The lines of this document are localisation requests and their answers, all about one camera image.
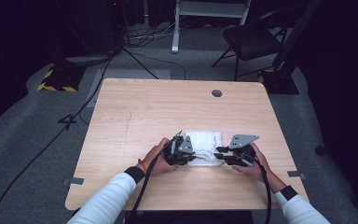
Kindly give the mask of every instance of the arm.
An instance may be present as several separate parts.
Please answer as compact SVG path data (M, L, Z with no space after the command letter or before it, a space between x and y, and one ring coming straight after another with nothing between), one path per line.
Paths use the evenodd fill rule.
M68 223L114 223L145 173L130 167L95 193Z
M258 149L256 144L252 144L257 158L267 171L267 179L275 199L278 201L283 215L289 223L329 223L309 202L305 201L291 186L286 186L269 168L266 157ZM256 163L254 167L242 167L232 165L238 172L244 173L258 181L263 182L263 176Z
M150 162L169 142L163 138L158 146L154 146L136 166L128 168L124 173L114 176L109 183L95 193L68 223L114 223L121 209L126 204L137 183L145 177ZM173 171L177 165L170 166L162 156L153 168L152 175Z

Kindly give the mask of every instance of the gray carpet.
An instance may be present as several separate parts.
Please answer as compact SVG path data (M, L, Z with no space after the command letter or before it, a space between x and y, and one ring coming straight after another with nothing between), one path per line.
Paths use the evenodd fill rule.
M178 54L171 54L171 44L172 36L168 35L145 47L128 50L159 59L136 56L149 69L171 71L171 79L233 79L234 59L226 59L215 68L211 67L227 47L222 30L205 27L183 31ZM241 71L268 64L272 58L242 63ZM37 91L49 67L50 64L41 68L29 79L29 94L0 118L0 195L62 129L63 124L58 120L75 114L83 105L101 69L101 65L88 67L78 92ZM128 53L121 51L108 69L143 68ZM314 153L314 149L323 143L318 122L307 95L307 83L298 69L293 78L299 95L270 95L269 98L296 166L308 177L303 183L310 202L332 223L358 223L358 210L351 203L348 182L328 155L320 157ZM240 81L256 81L256 76L242 77ZM89 122L92 112L93 108L87 107L81 117ZM71 124L69 130L64 131L22 174L0 205L0 223L65 223L71 217L72 212L64 207L67 187L61 182L74 173L87 129L88 125L76 118L76 123ZM265 215L266 211L254 211L255 223L264 223ZM286 223L280 210L273 211L271 223Z

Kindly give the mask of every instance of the hand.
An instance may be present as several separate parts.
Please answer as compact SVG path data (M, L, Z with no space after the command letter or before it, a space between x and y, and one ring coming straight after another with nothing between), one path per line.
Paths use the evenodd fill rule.
M281 189L284 189L286 187L286 184L283 183L283 181L280 180L279 177L277 177L269 168L269 163L267 162L266 157L263 155L263 153L258 149L257 145L255 143L251 143L251 146L255 150L255 155L257 156L258 160L260 161L260 164L264 166L264 169L266 169L267 172L267 180L269 182L269 186L271 188L272 193L276 193L280 191ZM263 176L261 174L260 167L258 164L254 161L253 167L247 166L239 166L239 165L232 165L231 168L243 173L245 175L250 176L253 179L256 179L258 181L264 182Z
M267 174L272 173L272 171L269 169L269 163L267 162L266 157L263 155L263 153L260 151L260 149L258 149L258 146L255 143L251 143L251 146L255 150L255 155L259 159L260 163L264 166L264 169L266 169ZM261 175L261 171L260 171L260 168L258 167L258 164L254 161L253 165L254 165L253 167L232 165L231 168L240 172L240 173L248 175L253 179L264 182L264 179L263 179L263 176Z
M157 156L157 154L164 148L165 145L167 145L170 142L170 140L168 140L167 138L163 138L158 146L154 146L152 147L152 149L150 149L150 151L146 154L144 160L143 160L143 164L145 167L143 167L142 164L140 164L138 162L138 164L136 165L137 167L141 168L145 174L146 171L148 169L148 167L150 166L150 163L152 162L152 160ZM152 173L151 175L159 175L161 173L164 172L168 172L168 171L174 171L179 167L179 165L169 165L163 158L162 155L160 155L157 159L157 162L155 164L155 166L153 167Z

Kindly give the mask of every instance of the white object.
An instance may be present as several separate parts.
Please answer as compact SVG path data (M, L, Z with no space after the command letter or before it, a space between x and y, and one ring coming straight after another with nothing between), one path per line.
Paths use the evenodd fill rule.
M191 145L196 159L187 163L188 166L218 166L224 161L218 160L214 153L217 147L222 146L222 134L220 132L186 132L190 136Z

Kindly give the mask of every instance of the white sleeve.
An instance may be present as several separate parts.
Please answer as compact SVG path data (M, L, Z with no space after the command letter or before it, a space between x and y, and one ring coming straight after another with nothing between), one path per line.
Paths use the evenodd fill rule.
M116 175L95 193L68 223L114 223L135 188L135 180L130 175Z
M289 201L281 194L277 192L274 194L284 217L290 224L324 224L330 223L321 213L319 213L309 202L305 201L300 195L296 195Z

